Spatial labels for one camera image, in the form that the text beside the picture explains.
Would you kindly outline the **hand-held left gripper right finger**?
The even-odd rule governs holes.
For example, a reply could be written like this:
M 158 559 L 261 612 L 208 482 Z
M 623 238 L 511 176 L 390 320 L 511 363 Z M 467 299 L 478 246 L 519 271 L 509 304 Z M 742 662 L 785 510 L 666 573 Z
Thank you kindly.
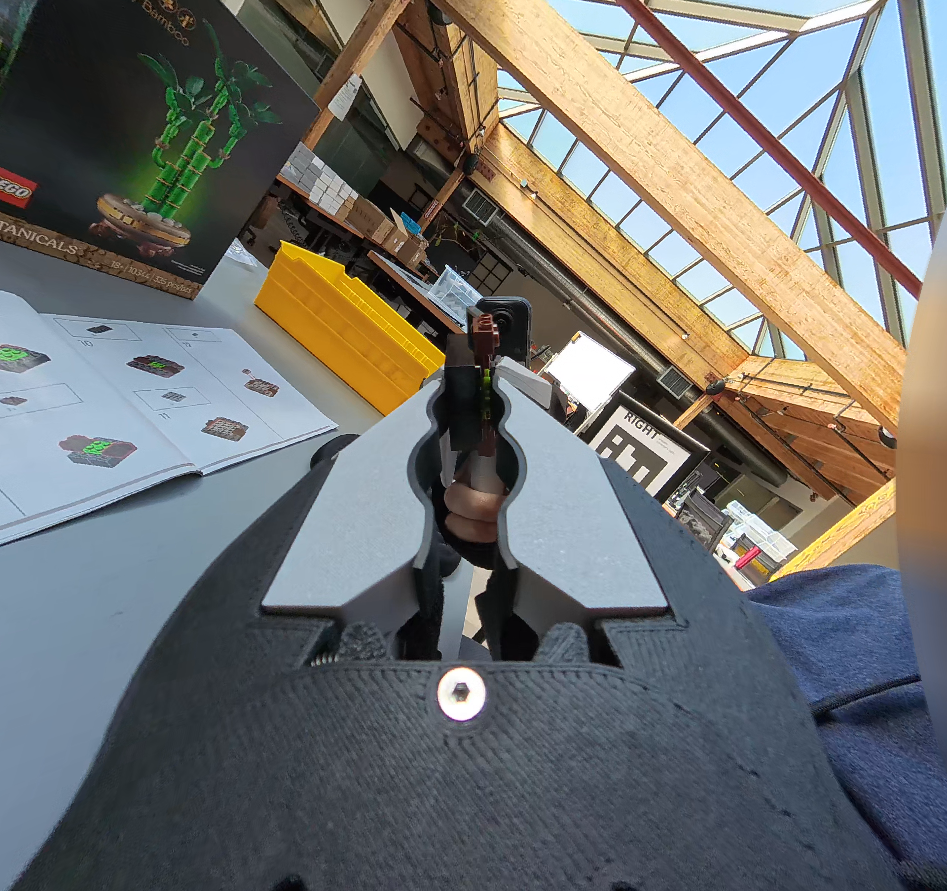
M 666 627 L 669 601 L 598 455 L 509 378 L 493 376 L 491 397 L 484 486 L 504 491 L 484 592 L 491 657 L 528 660 L 560 623 Z

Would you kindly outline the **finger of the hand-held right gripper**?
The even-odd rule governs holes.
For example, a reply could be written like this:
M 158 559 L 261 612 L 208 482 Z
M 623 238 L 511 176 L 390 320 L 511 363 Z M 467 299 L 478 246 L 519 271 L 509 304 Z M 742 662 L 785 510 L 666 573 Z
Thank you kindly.
M 510 357 L 501 357 L 495 365 L 494 376 L 503 378 L 543 409 L 549 408 L 553 385 L 525 365 Z

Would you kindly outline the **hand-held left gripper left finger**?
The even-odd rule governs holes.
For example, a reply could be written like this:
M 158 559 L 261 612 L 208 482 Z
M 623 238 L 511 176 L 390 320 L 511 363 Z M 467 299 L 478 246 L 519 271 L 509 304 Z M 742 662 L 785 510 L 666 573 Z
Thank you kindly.
M 267 613 L 390 633 L 444 601 L 431 501 L 443 385 L 430 378 L 338 454 L 262 600 Z

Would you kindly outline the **brown black toy brick assembly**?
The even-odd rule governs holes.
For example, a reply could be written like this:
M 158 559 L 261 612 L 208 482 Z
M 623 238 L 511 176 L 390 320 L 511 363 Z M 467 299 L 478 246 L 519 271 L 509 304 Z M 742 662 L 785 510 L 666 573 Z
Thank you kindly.
M 447 340 L 444 379 L 453 450 L 496 455 L 492 381 L 500 362 L 500 331 L 491 313 L 467 308 L 467 332 Z

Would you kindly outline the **grey desk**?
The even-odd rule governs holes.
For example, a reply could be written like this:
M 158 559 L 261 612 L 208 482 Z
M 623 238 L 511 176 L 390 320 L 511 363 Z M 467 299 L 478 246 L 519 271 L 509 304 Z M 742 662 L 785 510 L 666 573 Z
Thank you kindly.
M 338 433 L 381 418 L 255 307 L 261 267 L 222 260 L 187 301 L 6 243 L 1 263 L 2 289 L 41 312 L 233 329 Z M 162 483 L 2 547 L 2 889 L 68 808 L 162 625 L 329 439 Z

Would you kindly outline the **person's right hand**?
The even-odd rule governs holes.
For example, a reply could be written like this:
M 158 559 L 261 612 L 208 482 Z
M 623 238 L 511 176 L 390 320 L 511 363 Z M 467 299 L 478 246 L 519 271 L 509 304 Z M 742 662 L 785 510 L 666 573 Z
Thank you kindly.
M 496 542 L 498 518 L 505 498 L 503 493 L 482 492 L 467 483 L 452 483 L 444 494 L 447 531 L 463 542 Z

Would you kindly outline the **clear plastic storage box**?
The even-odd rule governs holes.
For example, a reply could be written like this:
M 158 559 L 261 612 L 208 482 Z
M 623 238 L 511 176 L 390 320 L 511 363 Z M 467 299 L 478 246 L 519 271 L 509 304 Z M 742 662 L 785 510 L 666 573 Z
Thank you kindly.
M 734 549 L 740 539 L 745 539 L 751 545 L 760 548 L 762 554 L 774 563 L 783 563 L 797 551 L 792 542 L 739 502 L 728 503 L 726 515 L 730 518 L 731 524 L 722 537 L 722 542 L 728 548 Z
M 467 309 L 479 306 L 482 295 L 452 267 L 446 266 L 427 293 L 428 299 L 466 327 Z

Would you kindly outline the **white light panel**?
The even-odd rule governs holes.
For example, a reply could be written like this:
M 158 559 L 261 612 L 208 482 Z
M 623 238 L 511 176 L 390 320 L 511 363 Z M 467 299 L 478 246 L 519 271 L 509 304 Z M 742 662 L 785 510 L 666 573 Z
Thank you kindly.
M 606 404 L 634 371 L 633 364 L 581 331 L 545 369 L 589 413 Z

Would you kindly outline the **black framed tag sign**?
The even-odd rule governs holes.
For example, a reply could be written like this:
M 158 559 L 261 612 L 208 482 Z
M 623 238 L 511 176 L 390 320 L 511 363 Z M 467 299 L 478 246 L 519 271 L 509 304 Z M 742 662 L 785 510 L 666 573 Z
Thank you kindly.
M 709 447 L 622 390 L 578 434 L 665 503 L 709 455 Z

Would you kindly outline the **brown cardboard box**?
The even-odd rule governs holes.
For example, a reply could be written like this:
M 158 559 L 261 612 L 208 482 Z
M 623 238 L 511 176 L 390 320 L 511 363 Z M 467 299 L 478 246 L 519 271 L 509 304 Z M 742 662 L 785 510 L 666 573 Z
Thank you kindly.
M 395 229 L 393 220 L 364 197 L 354 198 L 349 205 L 345 222 L 372 243 L 383 246 Z

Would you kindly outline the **yellow plastic bin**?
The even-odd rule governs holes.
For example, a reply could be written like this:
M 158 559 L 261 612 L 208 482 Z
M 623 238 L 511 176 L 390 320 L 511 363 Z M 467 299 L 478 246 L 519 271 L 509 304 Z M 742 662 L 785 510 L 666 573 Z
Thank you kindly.
M 287 241 L 255 305 L 384 415 L 445 362 L 443 352 L 342 264 Z

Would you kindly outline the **white instruction booklet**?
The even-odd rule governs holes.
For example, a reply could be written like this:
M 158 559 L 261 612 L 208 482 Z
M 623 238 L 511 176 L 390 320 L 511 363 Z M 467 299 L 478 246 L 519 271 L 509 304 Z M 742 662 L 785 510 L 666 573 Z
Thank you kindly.
M 1 294 L 2 544 L 335 428 L 233 330 Z

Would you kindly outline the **stack of grey boxes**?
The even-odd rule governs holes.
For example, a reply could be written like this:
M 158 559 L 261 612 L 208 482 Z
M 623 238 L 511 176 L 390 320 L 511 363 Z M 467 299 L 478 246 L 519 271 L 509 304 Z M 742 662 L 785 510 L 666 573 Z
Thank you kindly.
M 314 151 L 298 143 L 278 179 L 297 188 L 304 198 L 340 221 L 347 219 L 358 193 Z

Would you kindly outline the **white paper note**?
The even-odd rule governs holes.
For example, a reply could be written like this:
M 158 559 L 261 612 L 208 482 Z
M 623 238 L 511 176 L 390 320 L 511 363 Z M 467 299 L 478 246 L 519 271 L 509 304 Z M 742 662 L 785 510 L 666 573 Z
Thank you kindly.
M 345 121 L 363 84 L 361 74 L 353 73 L 327 104 L 327 110 L 339 121 Z

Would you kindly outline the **black bamboo brick set box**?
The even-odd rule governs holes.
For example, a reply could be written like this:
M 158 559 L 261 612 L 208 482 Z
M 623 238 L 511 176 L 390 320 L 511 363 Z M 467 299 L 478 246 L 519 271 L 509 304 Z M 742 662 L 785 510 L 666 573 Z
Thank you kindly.
M 192 300 L 311 126 L 220 0 L 2 0 L 2 241 Z

